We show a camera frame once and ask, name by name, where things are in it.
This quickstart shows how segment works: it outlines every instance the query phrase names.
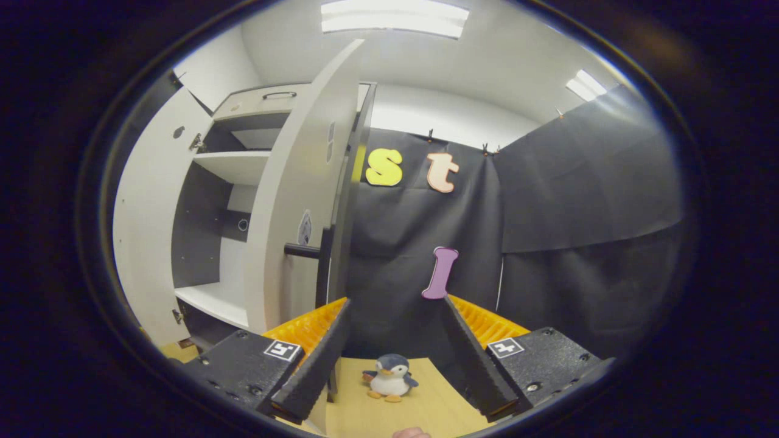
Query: stuffed penguin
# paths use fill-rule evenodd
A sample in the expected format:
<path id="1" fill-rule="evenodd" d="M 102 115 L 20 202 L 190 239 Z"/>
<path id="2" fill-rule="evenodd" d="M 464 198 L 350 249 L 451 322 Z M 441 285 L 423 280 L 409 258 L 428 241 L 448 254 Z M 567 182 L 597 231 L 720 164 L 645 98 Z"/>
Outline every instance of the stuffed penguin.
<path id="1" fill-rule="evenodd" d="M 408 372 L 408 359 L 396 354 L 380 357 L 376 361 L 376 371 L 363 371 L 362 378 L 371 383 L 368 396 L 373 398 L 386 396 L 384 401 L 395 403 L 401 401 L 400 396 L 408 390 L 419 386 Z"/>

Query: yellow ridged rubber pad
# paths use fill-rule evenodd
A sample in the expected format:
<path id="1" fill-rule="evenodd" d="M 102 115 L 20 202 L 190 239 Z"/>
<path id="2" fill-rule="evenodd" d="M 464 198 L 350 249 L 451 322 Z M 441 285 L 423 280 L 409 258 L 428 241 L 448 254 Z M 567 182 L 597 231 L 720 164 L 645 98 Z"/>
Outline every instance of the yellow ridged rubber pad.
<path id="1" fill-rule="evenodd" d="M 507 337 L 517 337 L 530 333 L 530 330 L 513 323 L 489 310 L 482 309 L 471 302 L 449 295 L 452 303 L 460 312 L 463 320 L 471 328 L 482 348 L 487 348 L 490 342 L 501 341 Z"/>
<path id="2" fill-rule="evenodd" d="M 314 351 L 316 345 L 322 340 L 328 329 L 330 329 L 330 325 L 333 324 L 341 307 L 344 307 L 345 302 L 346 297 L 333 301 L 318 309 L 313 309 L 305 315 L 300 315 L 294 320 L 289 320 L 286 323 L 267 331 L 263 336 L 302 346 L 303 350 L 305 350 L 305 356 L 303 356 L 303 359 L 298 364 L 298 366 L 300 366 L 308 359 L 308 355 Z"/>

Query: black fabric backdrop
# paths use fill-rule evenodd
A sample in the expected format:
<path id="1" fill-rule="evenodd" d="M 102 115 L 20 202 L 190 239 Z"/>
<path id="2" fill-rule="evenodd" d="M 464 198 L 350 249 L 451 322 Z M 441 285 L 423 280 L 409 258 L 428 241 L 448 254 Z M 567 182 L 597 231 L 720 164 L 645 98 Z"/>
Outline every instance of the black fabric backdrop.
<path id="1" fill-rule="evenodd" d="M 367 153 L 397 149 L 404 175 L 372 186 L 363 169 L 344 355 L 430 357 L 461 377 L 420 296 L 436 246 L 460 252 L 449 293 L 530 330 L 553 326 L 601 357 L 624 353 L 668 295 L 684 232 L 673 146 L 642 102 L 619 87 L 487 157 L 372 129 Z M 460 166 L 453 192 L 428 185 L 431 152 Z"/>

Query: fluorescent light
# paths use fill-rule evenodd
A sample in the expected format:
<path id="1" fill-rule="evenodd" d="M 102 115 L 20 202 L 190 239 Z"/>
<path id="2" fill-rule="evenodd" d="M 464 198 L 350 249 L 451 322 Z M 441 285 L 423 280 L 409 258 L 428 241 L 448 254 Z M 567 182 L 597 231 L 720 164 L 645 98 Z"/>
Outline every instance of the fluorescent light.
<path id="1" fill-rule="evenodd" d="M 469 14 L 430 0 L 341 0 L 322 5 L 322 32 L 402 29 L 459 38 Z"/>
<path id="2" fill-rule="evenodd" d="M 606 94 L 606 89 L 584 70 L 579 70 L 576 77 L 568 81 L 566 88 L 588 102 Z"/>
<path id="3" fill-rule="evenodd" d="M 580 80 L 590 90 L 596 93 L 598 96 L 606 94 L 606 89 L 597 81 L 594 77 L 590 76 L 590 73 L 584 70 L 579 70 L 576 74 L 576 78 Z"/>
<path id="4" fill-rule="evenodd" d="M 571 79 L 566 84 L 566 88 L 571 90 L 572 92 L 576 93 L 577 96 L 581 97 L 585 101 L 594 101 L 597 95 L 590 91 L 589 88 L 585 87 L 584 84 L 577 82 L 575 79 Z"/>

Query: open cabinet door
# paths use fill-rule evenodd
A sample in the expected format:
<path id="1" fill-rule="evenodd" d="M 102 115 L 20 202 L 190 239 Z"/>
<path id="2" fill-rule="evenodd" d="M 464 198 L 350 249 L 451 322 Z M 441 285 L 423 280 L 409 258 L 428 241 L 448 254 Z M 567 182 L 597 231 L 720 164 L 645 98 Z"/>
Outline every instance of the open cabinet door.
<path id="1" fill-rule="evenodd" d="M 284 255 L 284 244 L 318 246 L 329 227 L 356 115 L 355 40 L 319 73 L 273 145 L 252 209 L 245 250 L 249 329 L 261 334 L 314 309 L 317 261 Z"/>
<path id="2" fill-rule="evenodd" d="M 114 257 L 127 301 L 157 346 L 189 337 L 177 315 L 171 266 L 173 220 L 184 177 L 211 117 L 186 88 L 155 114 L 127 160 L 114 207 Z"/>

